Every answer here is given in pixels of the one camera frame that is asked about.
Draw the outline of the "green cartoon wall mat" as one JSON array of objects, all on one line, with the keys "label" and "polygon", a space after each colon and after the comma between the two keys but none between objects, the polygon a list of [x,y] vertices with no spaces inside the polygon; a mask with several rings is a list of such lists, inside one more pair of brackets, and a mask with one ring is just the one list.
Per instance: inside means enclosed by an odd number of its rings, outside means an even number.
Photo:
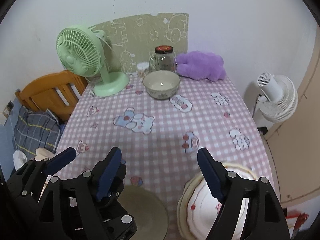
[{"label": "green cartoon wall mat", "polygon": [[105,32],[103,48],[109,72],[132,73],[151,58],[157,46],[169,45],[174,54],[188,50],[188,13],[168,12],[118,18],[90,27]]}]

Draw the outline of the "green desk fan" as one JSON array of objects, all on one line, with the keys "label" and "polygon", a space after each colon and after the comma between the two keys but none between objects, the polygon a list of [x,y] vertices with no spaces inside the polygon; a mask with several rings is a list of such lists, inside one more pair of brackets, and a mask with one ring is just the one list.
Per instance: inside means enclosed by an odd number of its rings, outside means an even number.
[{"label": "green desk fan", "polygon": [[56,51],[62,65],[81,77],[100,75],[93,86],[99,97],[117,94],[129,84],[129,77],[122,72],[109,72],[103,45],[107,45],[106,33],[81,25],[72,25],[60,31],[56,39]]}]

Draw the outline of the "pink checkered tablecloth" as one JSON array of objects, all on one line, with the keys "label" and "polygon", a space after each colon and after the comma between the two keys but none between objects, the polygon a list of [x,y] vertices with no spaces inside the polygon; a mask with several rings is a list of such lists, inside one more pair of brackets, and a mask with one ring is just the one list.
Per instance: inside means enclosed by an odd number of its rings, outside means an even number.
[{"label": "pink checkered tablecloth", "polygon": [[230,79],[210,82],[181,78],[172,100],[155,100],[135,75],[124,90],[100,98],[89,84],[62,134],[57,151],[77,151],[61,179],[75,178],[121,149],[125,185],[141,186],[163,202],[169,216],[167,239],[180,239],[176,207],[187,181],[199,172],[197,150],[215,160],[240,164],[272,178],[263,141]]}]

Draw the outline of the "cream cloth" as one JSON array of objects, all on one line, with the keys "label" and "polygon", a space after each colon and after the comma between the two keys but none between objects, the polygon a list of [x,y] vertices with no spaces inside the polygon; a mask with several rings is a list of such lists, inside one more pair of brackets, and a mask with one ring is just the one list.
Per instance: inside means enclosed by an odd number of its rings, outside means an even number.
[{"label": "cream cloth", "polygon": [[36,149],[36,156],[35,156],[36,161],[41,161],[46,158],[52,159],[53,157],[55,157],[55,154],[53,154],[52,152],[50,152],[49,150],[47,150],[45,148],[37,148]]}]

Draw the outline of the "yellow floral plate top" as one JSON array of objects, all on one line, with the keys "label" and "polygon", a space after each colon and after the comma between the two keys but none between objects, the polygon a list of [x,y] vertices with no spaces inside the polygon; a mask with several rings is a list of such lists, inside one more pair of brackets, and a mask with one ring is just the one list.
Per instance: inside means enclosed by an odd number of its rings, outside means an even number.
[{"label": "yellow floral plate top", "polygon": [[195,188],[204,180],[201,172],[197,173],[191,180],[184,185],[182,196],[177,204],[177,227],[180,235],[184,239],[196,240],[196,237],[191,233],[187,223],[188,203],[191,199]]}]

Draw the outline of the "white plastic bag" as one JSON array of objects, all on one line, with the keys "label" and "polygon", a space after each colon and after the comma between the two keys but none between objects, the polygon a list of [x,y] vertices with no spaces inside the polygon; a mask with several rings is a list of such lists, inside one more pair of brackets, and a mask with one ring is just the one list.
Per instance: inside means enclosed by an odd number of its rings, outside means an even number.
[{"label": "white plastic bag", "polygon": [[13,161],[15,170],[19,170],[26,162],[27,156],[22,151],[15,151],[13,153]]}]

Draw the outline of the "white floor fan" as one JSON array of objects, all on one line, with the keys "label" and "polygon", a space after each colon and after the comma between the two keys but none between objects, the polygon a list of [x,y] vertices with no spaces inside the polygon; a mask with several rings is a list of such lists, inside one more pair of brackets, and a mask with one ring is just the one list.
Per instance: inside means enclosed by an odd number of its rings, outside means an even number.
[{"label": "white floor fan", "polygon": [[256,98],[252,114],[258,109],[267,121],[274,124],[284,122],[294,114],[298,93],[290,78],[264,72],[258,76],[257,85],[261,93]]}]

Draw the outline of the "floral bowl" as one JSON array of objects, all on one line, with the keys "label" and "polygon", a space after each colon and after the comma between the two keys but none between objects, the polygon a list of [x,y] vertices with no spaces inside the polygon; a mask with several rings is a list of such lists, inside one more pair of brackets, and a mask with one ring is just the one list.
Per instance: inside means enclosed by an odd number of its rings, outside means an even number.
[{"label": "floral bowl", "polygon": [[137,186],[125,186],[118,202],[135,219],[137,240],[163,240],[169,226],[169,218],[163,203],[152,192]]},{"label": "floral bowl", "polygon": [[149,96],[157,100],[165,100],[177,93],[180,77],[168,70],[158,70],[144,77],[143,85]]}]

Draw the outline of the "cotton swab container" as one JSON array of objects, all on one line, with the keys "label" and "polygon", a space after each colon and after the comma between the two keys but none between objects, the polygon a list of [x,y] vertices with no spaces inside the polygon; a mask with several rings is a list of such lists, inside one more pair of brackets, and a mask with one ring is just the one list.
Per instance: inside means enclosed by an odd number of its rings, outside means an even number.
[{"label": "cotton swab container", "polygon": [[137,74],[140,80],[143,80],[150,73],[150,65],[148,62],[141,62],[137,64]]}]

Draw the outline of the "wooden bed headboard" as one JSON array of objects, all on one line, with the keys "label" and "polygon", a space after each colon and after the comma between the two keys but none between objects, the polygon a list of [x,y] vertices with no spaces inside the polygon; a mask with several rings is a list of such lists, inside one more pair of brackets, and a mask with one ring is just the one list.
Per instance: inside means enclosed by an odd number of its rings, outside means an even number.
[{"label": "wooden bed headboard", "polygon": [[15,95],[20,104],[29,110],[48,109],[61,121],[68,121],[79,101],[72,85],[79,94],[83,94],[88,82],[84,77],[64,70],[37,78],[26,85],[22,91],[16,91]]}]

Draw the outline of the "white red-patterned plate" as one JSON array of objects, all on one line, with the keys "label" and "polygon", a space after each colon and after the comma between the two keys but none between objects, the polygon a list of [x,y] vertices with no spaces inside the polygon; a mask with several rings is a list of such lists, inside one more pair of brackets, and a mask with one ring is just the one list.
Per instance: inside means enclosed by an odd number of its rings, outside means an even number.
[{"label": "white red-patterned plate", "polygon": [[[234,171],[241,178],[257,180],[257,176],[240,164],[222,163],[227,171]],[[240,215],[232,239],[240,239],[248,209],[249,198],[242,200]],[[205,179],[195,188],[188,203],[187,223],[196,239],[206,239],[222,204],[212,196]]]}]

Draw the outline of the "purple plush toy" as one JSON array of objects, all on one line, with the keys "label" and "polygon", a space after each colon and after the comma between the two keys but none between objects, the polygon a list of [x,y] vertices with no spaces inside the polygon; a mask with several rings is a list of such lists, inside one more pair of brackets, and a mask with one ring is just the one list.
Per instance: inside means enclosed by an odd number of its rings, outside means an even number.
[{"label": "purple plush toy", "polygon": [[191,51],[177,55],[175,60],[177,73],[193,80],[208,79],[215,82],[224,80],[227,75],[223,58],[214,53]]}]

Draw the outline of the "glass jar black lid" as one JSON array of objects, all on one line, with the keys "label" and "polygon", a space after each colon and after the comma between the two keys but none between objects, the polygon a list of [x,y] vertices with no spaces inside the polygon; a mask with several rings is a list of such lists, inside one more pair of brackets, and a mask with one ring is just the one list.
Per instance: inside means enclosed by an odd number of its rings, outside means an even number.
[{"label": "glass jar black lid", "polygon": [[175,54],[172,46],[157,46],[154,52],[154,55],[149,59],[149,66],[152,72],[158,70],[176,72]]}]

